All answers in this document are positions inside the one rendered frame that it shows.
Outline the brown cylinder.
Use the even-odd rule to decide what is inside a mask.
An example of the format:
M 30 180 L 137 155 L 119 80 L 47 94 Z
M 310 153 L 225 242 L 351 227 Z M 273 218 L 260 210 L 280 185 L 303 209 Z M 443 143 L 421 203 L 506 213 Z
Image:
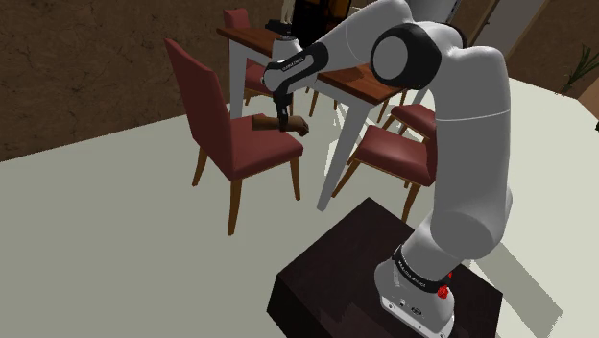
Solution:
M 309 133 L 309 126 L 301 116 L 289 116 L 287 123 L 279 126 L 279 120 L 275 117 L 269 117 L 263 114 L 252 116 L 252 129 L 254 131 L 279 130 L 280 132 L 295 132 L 304 137 Z

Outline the red chair with wooden legs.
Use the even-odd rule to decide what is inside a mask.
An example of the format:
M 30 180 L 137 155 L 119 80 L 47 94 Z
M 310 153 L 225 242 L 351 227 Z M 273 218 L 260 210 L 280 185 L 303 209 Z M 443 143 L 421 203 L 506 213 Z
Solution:
M 244 29 L 251 26 L 248 12 L 243 8 L 223 10 L 223 18 L 226 28 Z M 263 72 L 264 66 L 256 63 L 254 60 L 247 60 L 244 88 L 244 99 L 246 106 L 249 104 L 252 97 L 272 96 L 272 92 L 269 91 L 267 87 L 260 81 Z
M 196 186 L 210 159 L 230 181 L 228 234 L 235 232 L 243 180 L 284 163 L 291 167 L 294 197 L 300 199 L 302 145 L 287 132 L 254 131 L 252 115 L 232 119 L 216 73 L 166 38 L 168 53 L 193 139 L 199 146 L 192 180 Z
M 435 134 L 426 137 L 424 142 L 417 142 L 379 127 L 368 126 L 331 197 L 336 197 L 358 166 L 365 164 L 411 184 L 401 216 L 401 221 L 406 222 L 419 190 L 436 181 L 437 162 Z
M 435 112 L 420 103 L 405 105 L 407 92 L 408 89 L 401 91 L 400 104 L 391 109 L 390 116 L 383 124 L 382 129 L 387 130 L 393 122 L 399 121 L 401 123 L 399 135 L 403 135 L 410 129 L 422 136 L 422 142 L 425 143 L 435 135 Z

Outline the wooden table with white legs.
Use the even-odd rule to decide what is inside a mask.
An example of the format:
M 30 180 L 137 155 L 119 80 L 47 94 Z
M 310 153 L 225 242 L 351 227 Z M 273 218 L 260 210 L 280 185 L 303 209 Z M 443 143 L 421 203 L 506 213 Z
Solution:
M 230 117 L 242 116 L 246 63 L 254 60 L 265 65 L 270 61 L 277 33 L 260 28 L 219 28 L 217 33 L 229 40 Z M 326 174 L 317 209 L 324 211 L 331 199 L 354 144 L 369 112 L 400 92 L 379 83 L 366 64 L 332 72 L 323 72 L 312 88 L 347 105 L 347 116 Z

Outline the green plant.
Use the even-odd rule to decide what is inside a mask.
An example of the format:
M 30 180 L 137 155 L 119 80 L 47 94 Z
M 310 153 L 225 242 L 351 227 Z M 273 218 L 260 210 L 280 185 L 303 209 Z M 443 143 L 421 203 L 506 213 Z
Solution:
M 567 80 L 561 86 L 559 94 L 564 96 L 578 80 L 597 67 L 599 67 L 599 52 L 593 54 L 590 47 L 582 44 L 581 56 L 576 66 L 566 74 Z

